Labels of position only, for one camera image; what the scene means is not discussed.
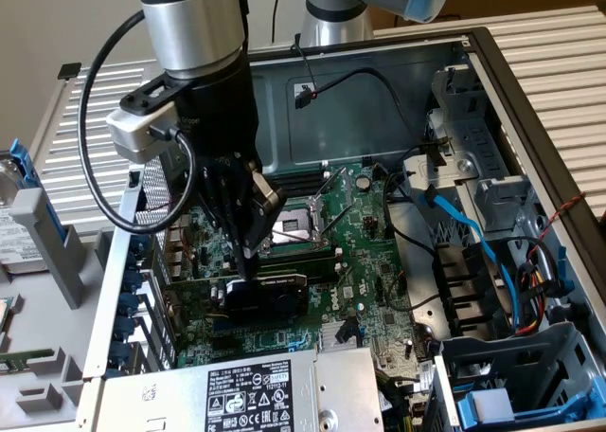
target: warning label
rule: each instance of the warning label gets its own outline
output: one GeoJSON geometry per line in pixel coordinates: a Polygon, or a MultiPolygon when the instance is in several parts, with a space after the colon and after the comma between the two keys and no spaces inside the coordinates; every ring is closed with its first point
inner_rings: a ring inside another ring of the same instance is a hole
{"type": "Polygon", "coordinates": [[[0,208],[0,263],[7,265],[41,259],[27,229],[12,220],[7,207],[0,208]]]}
{"type": "Polygon", "coordinates": [[[294,432],[291,362],[208,373],[205,432],[294,432]]]}

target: wall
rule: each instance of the wall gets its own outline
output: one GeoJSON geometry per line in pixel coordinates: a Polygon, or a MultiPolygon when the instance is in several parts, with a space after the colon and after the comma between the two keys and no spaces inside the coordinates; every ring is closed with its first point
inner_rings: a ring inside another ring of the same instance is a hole
{"type": "MultiPolygon", "coordinates": [[[[249,0],[251,46],[268,45],[274,0],[249,0]]],[[[138,0],[0,0],[0,149],[34,137],[63,63],[90,63],[109,34],[139,10],[138,0]]],[[[276,40],[300,29],[305,0],[280,0],[276,40]]],[[[153,56],[144,26],[110,62],[153,56]]]]}

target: motherboard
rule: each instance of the motherboard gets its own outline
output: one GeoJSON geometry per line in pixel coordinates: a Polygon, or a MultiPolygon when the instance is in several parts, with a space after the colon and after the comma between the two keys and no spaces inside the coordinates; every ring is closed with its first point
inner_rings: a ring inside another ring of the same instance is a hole
{"type": "Polygon", "coordinates": [[[378,168],[358,163],[327,169],[319,181],[314,176],[318,189],[311,195],[299,196],[312,191],[305,175],[294,181],[296,188],[286,188],[287,204],[259,250],[259,277],[306,278],[305,295],[298,299],[306,301],[304,312],[295,316],[251,322],[224,311],[225,285],[238,278],[231,247],[200,208],[185,213],[169,234],[172,284],[163,292],[178,367],[364,346],[387,374],[417,374],[412,316],[385,302],[393,282],[392,302],[408,305],[408,297],[396,242],[384,221],[385,171],[378,168]]]}

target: power supply label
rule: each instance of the power supply label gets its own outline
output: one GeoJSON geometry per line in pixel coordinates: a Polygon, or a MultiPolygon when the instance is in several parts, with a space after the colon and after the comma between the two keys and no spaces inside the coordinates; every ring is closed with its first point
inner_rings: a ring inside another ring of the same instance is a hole
{"type": "Polygon", "coordinates": [[[208,373],[205,432],[294,432],[291,362],[208,373]]]}

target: gray plastic bracket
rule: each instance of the gray plastic bracket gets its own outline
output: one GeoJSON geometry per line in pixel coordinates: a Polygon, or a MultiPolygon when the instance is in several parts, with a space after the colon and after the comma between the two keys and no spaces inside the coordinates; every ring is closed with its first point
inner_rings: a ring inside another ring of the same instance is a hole
{"type": "Polygon", "coordinates": [[[71,356],[67,356],[65,360],[61,380],[61,388],[65,395],[69,397],[72,404],[78,405],[82,389],[84,388],[84,382],[82,381],[82,371],[71,356]]]}
{"type": "Polygon", "coordinates": [[[46,208],[48,205],[43,189],[21,189],[9,214],[17,224],[27,228],[65,301],[72,310],[78,309],[84,290],[80,269],[86,260],[86,251],[73,226],[65,228],[67,236],[62,241],[46,208]]]}
{"type": "Polygon", "coordinates": [[[61,372],[64,363],[65,352],[61,347],[56,349],[52,356],[27,360],[27,366],[36,374],[36,377],[61,372]]]}
{"type": "Polygon", "coordinates": [[[0,353],[9,351],[10,339],[6,333],[0,333],[0,353]]]}
{"type": "Polygon", "coordinates": [[[0,283],[10,283],[9,273],[5,271],[2,264],[0,264],[0,283]]]}
{"type": "Polygon", "coordinates": [[[62,395],[50,383],[40,387],[21,388],[19,392],[21,397],[15,399],[15,403],[28,415],[58,410],[63,402],[62,395]]]}

